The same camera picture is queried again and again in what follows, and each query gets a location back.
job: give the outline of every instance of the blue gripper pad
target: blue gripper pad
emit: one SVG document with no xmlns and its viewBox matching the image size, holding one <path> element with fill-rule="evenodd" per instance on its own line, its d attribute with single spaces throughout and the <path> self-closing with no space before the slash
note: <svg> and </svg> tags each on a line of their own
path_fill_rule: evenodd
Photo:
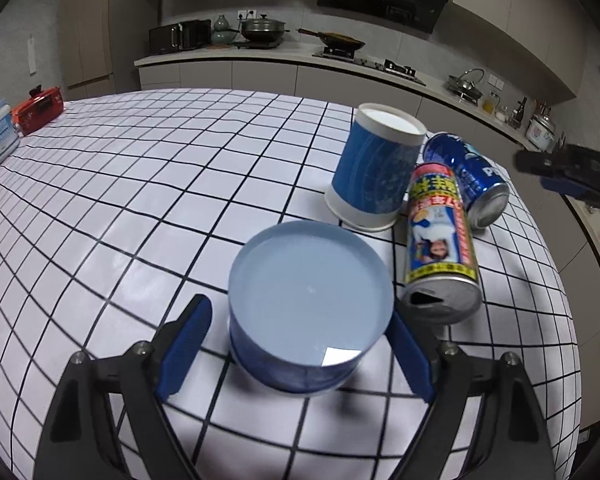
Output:
<svg viewBox="0 0 600 480">
<path fill-rule="evenodd" d="M 393 313 L 384 334 L 413 393 L 422 397 L 427 404 L 433 402 L 436 391 L 432 383 L 429 360 L 396 312 Z"/>
<path fill-rule="evenodd" d="M 211 301 L 206 296 L 202 296 L 202 300 L 189 315 L 189 319 L 184 321 L 183 327 L 164 353 L 155 387 L 155 394 L 162 402 L 182 387 L 193 359 L 211 326 L 211 318 Z"/>
</svg>

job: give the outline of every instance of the cooking pot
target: cooking pot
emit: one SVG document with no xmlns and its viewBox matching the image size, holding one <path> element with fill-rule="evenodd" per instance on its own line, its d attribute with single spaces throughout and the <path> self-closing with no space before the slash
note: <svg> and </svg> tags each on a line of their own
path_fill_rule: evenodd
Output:
<svg viewBox="0 0 600 480">
<path fill-rule="evenodd" d="M 267 18 L 266 14 L 262 14 L 260 18 L 251 18 L 240 22 L 240 32 L 246 40 L 273 43 L 289 31 L 285 30 L 285 22 L 272 20 Z"/>
<path fill-rule="evenodd" d="M 467 76 L 471 72 L 476 72 L 476 71 L 482 72 L 480 79 L 478 79 L 478 81 L 477 81 L 479 83 L 484 78 L 484 70 L 481 68 L 472 68 L 472 69 L 464 72 L 460 77 L 454 77 L 454 76 L 450 75 L 449 82 L 448 82 L 449 86 L 451 88 L 454 88 L 454 89 L 462 92 L 463 94 L 467 94 L 469 97 L 471 97 L 473 99 L 476 99 L 476 100 L 480 99 L 482 97 L 482 92 L 480 92 L 475 87 L 474 81 L 467 78 Z"/>
</svg>

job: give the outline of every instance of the paper note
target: paper note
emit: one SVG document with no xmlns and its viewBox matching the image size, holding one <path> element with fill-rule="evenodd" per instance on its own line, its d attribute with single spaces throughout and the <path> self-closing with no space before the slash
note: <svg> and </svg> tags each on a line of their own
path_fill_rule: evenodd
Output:
<svg viewBox="0 0 600 480">
<path fill-rule="evenodd" d="M 27 40 L 27 56 L 29 57 L 29 75 L 33 75 L 38 70 L 36 68 L 36 51 L 33 45 L 33 35 L 30 35 Z"/>
</svg>

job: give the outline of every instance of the table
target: table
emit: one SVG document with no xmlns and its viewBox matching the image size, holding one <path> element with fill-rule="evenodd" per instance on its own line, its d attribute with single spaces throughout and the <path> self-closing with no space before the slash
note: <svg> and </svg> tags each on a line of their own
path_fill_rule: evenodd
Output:
<svg viewBox="0 0 600 480">
<path fill-rule="evenodd" d="M 209 480 L 384 480 L 426 405 L 382 339 L 336 392 L 298 399 L 259 385 L 228 353 L 226 287 L 241 245 L 278 222 L 338 224 L 322 192 L 353 110 L 261 92 L 171 89 L 66 103 L 0 166 L 0 455 L 32 477 L 42 422 L 69 356 L 150 340 L 196 293 L 214 320 L 166 413 Z M 484 305 L 441 337 L 469 354 L 524 359 L 547 417 L 559 479 L 580 420 L 580 364 L 567 298 L 512 187 L 475 236 Z M 404 222 L 359 234 L 396 293 Z M 112 396 L 135 478 L 146 478 L 122 398 Z M 467 403 L 444 478 L 460 471 L 479 399 Z"/>
</svg>

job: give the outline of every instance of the blue soda can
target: blue soda can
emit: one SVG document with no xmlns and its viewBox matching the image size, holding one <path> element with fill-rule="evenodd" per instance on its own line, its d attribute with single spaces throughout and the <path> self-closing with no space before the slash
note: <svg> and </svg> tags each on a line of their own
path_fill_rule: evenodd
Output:
<svg viewBox="0 0 600 480">
<path fill-rule="evenodd" d="M 461 137 L 440 133 L 424 147 L 425 162 L 441 162 L 456 174 L 462 203 L 472 228 L 493 224 L 509 204 L 509 185 L 488 161 Z"/>
<path fill-rule="evenodd" d="M 396 108 L 360 105 L 324 195 L 334 215 L 361 231 L 394 225 L 426 131 L 419 120 Z"/>
</svg>

